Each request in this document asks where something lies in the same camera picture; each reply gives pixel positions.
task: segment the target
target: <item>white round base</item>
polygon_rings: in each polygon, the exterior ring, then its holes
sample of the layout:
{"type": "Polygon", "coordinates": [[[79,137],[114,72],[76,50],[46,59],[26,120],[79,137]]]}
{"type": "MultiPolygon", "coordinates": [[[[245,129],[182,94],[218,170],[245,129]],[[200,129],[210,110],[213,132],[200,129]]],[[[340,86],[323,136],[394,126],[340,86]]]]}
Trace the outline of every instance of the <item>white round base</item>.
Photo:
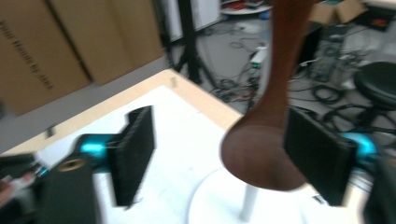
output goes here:
{"type": "MultiPolygon", "coordinates": [[[[189,224],[246,223],[240,218],[247,184],[221,169],[195,192],[189,224]]],[[[302,213],[289,192],[260,189],[249,223],[303,223],[302,213]]]]}
{"type": "Polygon", "coordinates": [[[246,186],[225,169],[214,172],[195,191],[189,224],[350,223],[339,208],[321,205],[314,200],[312,196],[317,194],[310,188],[292,191],[259,189],[250,221],[244,222],[240,215],[246,186]]]}

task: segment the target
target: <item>white pole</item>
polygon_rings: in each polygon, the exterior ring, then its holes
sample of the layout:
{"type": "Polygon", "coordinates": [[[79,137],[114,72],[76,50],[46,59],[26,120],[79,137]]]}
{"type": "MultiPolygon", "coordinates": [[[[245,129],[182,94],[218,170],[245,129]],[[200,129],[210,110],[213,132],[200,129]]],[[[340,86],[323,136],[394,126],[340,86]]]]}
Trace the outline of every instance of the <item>white pole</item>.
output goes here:
{"type": "Polygon", "coordinates": [[[242,207],[240,218],[244,222],[249,222],[253,215],[254,205],[256,204],[259,188],[247,184],[245,189],[244,205],[242,207]]]}

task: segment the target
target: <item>black stool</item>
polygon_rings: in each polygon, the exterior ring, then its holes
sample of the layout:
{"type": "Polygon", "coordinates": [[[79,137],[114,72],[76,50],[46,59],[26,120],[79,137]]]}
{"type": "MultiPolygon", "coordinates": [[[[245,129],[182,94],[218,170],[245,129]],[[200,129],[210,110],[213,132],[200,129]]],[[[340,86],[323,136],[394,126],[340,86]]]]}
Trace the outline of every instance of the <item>black stool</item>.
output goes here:
{"type": "Polygon", "coordinates": [[[356,89],[371,101],[371,106],[366,105],[341,105],[323,116],[325,123],[331,124],[338,132],[353,133],[392,133],[396,135],[396,122],[389,115],[389,111],[396,109],[396,63],[370,63],[360,68],[354,76],[356,89]],[[362,109],[355,118],[350,118],[342,113],[349,108],[362,109]],[[382,117],[394,128],[375,127],[375,119],[382,117]],[[352,124],[352,128],[342,130],[334,120],[343,119],[352,124]]]}

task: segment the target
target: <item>wooden spoon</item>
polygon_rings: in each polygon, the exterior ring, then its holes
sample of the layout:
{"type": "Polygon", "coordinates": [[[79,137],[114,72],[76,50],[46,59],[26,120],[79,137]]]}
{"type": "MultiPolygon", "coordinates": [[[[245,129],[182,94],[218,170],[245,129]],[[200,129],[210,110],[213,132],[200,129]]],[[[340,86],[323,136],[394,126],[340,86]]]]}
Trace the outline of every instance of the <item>wooden spoon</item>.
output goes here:
{"type": "Polygon", "coordinates": [[[314,3],[315,0],[273,0],[272,66],[267,90],[223,139],[221,158],[225,167],[249,185],[290,190],[305,182],[282,142],[288,80],[314,3]]]}

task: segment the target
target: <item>metal stand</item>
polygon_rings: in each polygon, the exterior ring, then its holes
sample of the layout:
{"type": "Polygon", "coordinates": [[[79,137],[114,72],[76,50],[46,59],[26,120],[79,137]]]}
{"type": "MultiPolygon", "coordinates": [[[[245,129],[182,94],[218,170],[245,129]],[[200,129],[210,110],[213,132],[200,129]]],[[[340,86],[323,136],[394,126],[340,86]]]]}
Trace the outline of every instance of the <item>metal stand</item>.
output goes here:
{"type": "Polygon", "coordinates": [[[153,0],[152,4],[154,5],[155,15],[161,33],[161,41],[163,42],[163,47],[165,48],[166,59],[168,60],[169,67],[173,68],[175,67],[175,63],[173,60],[172,43],[166,20],[166,10],[163,5],[163,1],[161,0],[153,0]]]}
{"type": "Polygon", "coordinates": [[[198,55],[194,23],[192,20],[191,0],[178,0],[178,11],[180,14],[185,47],[179,63],[175,66],[175,70],[180,72],[184,64],[187,63],[189,67],[189,79],[196,84],[201,84],[202,80],[199,75],[199,69],[202,68],[210,84],[214,88],[217,88],[218,85],[216,80],[212,77],[209,69],[205,66],[204,62],[198,55]]]}

